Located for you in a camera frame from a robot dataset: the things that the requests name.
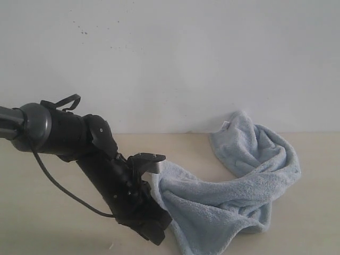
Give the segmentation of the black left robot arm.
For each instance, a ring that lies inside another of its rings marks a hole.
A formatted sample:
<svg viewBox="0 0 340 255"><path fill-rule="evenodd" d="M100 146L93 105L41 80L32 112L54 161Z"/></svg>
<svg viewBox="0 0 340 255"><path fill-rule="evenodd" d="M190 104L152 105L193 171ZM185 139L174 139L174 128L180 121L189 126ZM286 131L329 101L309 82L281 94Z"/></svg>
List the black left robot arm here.
<svg viewBox="0 0 340 255"><path fill-rule="evenodd" d="M102 117L75 115L46 101L2 107L1 137L36 158L51 154L76 162L108 205L110 218L155 245L164 240L172 218L142 179L146 172L159 172L164 155L138 153L125 158Z"/></svg>

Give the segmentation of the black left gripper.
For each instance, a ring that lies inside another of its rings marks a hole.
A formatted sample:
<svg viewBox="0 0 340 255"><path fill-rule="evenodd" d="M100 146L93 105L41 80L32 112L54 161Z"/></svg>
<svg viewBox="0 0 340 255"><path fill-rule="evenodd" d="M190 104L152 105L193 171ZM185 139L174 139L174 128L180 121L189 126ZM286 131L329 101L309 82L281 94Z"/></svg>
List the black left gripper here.
<svg viewBox="0 0 340 255"><path fill-rule="evenodd" d="M76 162L103 200L115 220L143 238L164 238L172 218L151 195L151 186L117 154L108 158L98 152Z"/></svg>

